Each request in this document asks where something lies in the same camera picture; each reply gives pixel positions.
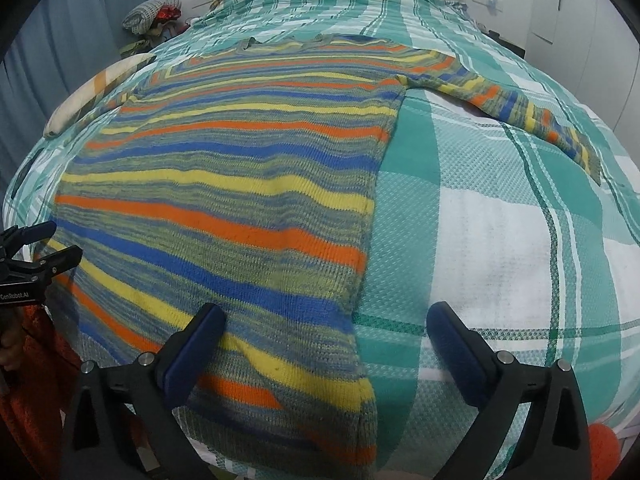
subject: bed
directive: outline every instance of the bed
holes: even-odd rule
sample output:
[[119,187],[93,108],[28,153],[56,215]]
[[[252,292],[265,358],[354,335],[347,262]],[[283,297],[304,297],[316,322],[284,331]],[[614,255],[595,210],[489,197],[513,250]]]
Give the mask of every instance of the bed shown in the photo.
[[[441,300],[492,348],[509,350],[521,362],[569,360],[589,421],[624,427],[640,407],[640,312],[634,303],[640,292],[640,172],[596,115],[482,35],[457,2],[222,0],[185,34],[157,47],[155,62],[112,96],[250,36],[271,42],[330,33],[389,38],[454,56],[580,130],[602,162],[597,184],[544,140],[438,92],[407,92],[378,174],[369,260],[353,316],[376,397],[377,468],[432,478],[476,415],[424,331],[428,306]],[[105,111],[88,126],[41,139],[10,184],[4,224],[50,218],[65,169],[117,114],[117,108]],[[60,231],[60,243],[72,241]],[[33,258],[32,251],[24,257]],[[91,251],[85,255],[91,261]],[[82,280],[82,269],[75,279]],[[118,338],[109,320],[119,313],[102,312],[94,300],[97,310],[53,286],[48,304],[57,329],[83,359],[131,361],[141,349]],[[155,334],[160,342],[167,336]],[[175,412],[204,460],[248,478],[309,476],[219,449],[207,409],[217,402],[198,387],[190,405]],[[500,476],[524,416],[523,407],[488,478]]]

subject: pile of clothes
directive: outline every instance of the pile of clothes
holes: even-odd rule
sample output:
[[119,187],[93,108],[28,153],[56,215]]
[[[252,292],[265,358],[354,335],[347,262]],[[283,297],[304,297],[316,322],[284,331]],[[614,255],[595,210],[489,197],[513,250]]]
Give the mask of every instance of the pile of clothes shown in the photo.
[[120,57],[149,52],[187,30],[189,25],[178,21],[181,7],[180,0],[147,0],[131,10],[122,21],[122,27],[140,38],[124,46]]

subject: red round object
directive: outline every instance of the red round object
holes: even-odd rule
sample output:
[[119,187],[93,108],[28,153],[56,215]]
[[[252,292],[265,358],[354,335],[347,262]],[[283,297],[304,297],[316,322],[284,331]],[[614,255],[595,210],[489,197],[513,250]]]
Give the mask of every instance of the red round object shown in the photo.
[[589,426],[591,480],[607,480],[620,463],[620,443],[611,428],[604,424]]

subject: striped sweater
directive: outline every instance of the striped sweater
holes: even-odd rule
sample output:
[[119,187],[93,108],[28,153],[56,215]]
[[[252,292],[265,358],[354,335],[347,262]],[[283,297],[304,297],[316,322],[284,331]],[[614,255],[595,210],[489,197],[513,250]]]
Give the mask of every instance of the striped sweater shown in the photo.
[[58,189],[49,250],[84,259],[49,304],[128,361],[206,301],[228,323],[190,400],[225,455],[372,478],[376,405],[351,314],[376,175],[406,88],[433,88],[558,145],[584,137],[452,57],[362,36],[254,39],[151,74]]

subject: metal screw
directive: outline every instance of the metal screw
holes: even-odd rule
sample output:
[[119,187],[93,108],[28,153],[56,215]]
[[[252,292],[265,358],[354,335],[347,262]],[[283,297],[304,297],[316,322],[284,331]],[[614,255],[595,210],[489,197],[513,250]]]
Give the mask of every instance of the metal screw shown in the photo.
[[149,366],[156,359],[156,354],[153,352],[145,352],[138,356],[138,362],[143,366]]
[[93,361],[85,361],[84,363],[82,363],[81,367],[80,367],[80,371],[83,374],[87,374],[89,373],[91,370],[93,370],[95,367],[95,363]]
[[571,363],[566,359],[558,359],[558,368],[560,368],[563,372],[568,372],[571,370]]
[[510,365],[515,361],[515,357],[513,356],[513,354],[511,352],[507,352],[506,350],[500,350],[496,354],[496,357],[498,358],[498,361],[500,361],[503,365]]

